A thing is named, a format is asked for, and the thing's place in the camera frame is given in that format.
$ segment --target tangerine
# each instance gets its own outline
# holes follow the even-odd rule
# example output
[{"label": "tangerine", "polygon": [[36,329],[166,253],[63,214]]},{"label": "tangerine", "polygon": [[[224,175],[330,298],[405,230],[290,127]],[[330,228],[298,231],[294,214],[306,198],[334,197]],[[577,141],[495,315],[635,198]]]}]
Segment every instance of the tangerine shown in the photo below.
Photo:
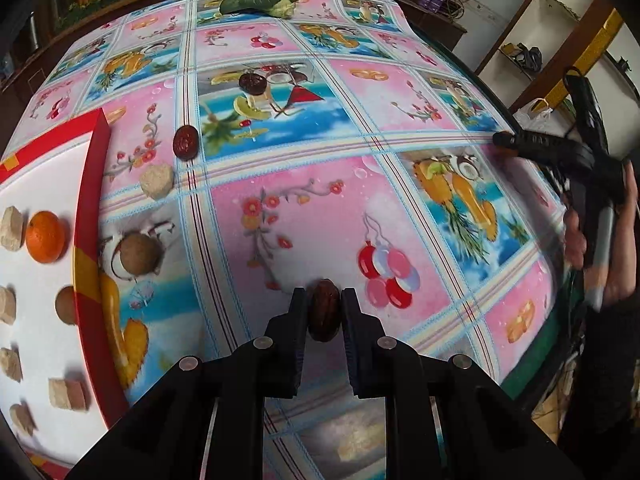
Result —
[{"label": "tangerine", "polygon": [[39,211],[29,220],[24,241],[34,260],[40,264],[50,264],[62,253],[65,229],[51,211]]}]

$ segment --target metal screw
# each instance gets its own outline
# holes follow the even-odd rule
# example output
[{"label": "metal screw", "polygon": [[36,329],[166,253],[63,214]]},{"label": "metal screw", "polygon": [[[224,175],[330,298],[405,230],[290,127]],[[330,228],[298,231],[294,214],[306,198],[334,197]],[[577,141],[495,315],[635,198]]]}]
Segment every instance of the metal screw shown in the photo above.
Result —
[{"label": "metal screw", "polygon": [[389,337],[388,335],[382,336],[380,339],[378,339],[378,346],[380,348],[384,348],[385,350],[391,350],[395,348],[397,344],[398,341],[396,341],[392,337]]},{"label": "metal screw", "polygon": [[471,365],[474,362],[471,360],[471,357],[464,354],[457,354],[453,356],[453,364],[455,364],[458,368],[462,368],[466,370],[467,368],[471,368]]},{"label": "metal screw", "polygon": [[198,360],[195,357],[183,357],[180,359],[178,366],[180,367],[180,370],[188,372],[189,370],[193,370],[198,367]]},{"label": "metal screw", "polygon": [[261,335],[260,337],[257,337],[254,339],[254,346],[258,350],[266,350],[272,344],[273,344],[273,339],[265,335]]}]

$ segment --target person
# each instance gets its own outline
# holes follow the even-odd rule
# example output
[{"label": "person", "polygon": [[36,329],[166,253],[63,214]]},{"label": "person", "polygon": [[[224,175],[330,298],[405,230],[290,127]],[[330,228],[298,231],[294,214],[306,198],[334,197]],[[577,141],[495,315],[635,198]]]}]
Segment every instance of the person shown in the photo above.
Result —
[{"label": "person", "polygon": [[[586,315],[584,351],[559,448],[587,480],[640,478],[640,434],[630,417],[636,359],[640,357],[640,296],[637,247],[640,241],[638,185],[631,162],[625,166],[626,200],[618,211],[609,274],[600,313]],[[584,267],[587,241],[578,215],[564,215],[564,258]]]}]

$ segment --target cauliflower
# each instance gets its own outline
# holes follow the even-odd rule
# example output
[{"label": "cauliflower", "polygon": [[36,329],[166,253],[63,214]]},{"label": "cauliflower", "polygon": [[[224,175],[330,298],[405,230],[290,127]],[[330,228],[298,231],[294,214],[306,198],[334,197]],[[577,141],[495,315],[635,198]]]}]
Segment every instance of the cauliflower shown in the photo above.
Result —
[{"label": "cauliflower", "polygon": [[291,18],[295,9],[296,4],[289,0],[280,0],[271,9],[267,10],[267,14],[274,18]]}]

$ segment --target human hand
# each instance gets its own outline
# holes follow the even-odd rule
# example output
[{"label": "human hand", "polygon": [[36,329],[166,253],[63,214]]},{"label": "human hand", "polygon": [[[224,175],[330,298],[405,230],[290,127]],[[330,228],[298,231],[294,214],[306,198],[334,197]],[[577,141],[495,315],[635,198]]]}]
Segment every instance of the human hand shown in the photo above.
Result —
[{"label": "human hand", "polygon": [[[625,165],[626,197],[618,211],[618,221],[611,248],[611,260],[607,283],[602,298],[603,305],[625,300],[636,290],[636,238],[634,224],[638,208],[638,185],[631,162]],[[580,231],[578,213],[568,209],[564,214],[564,259],[575,269],[584,266],[587,240]]]}]

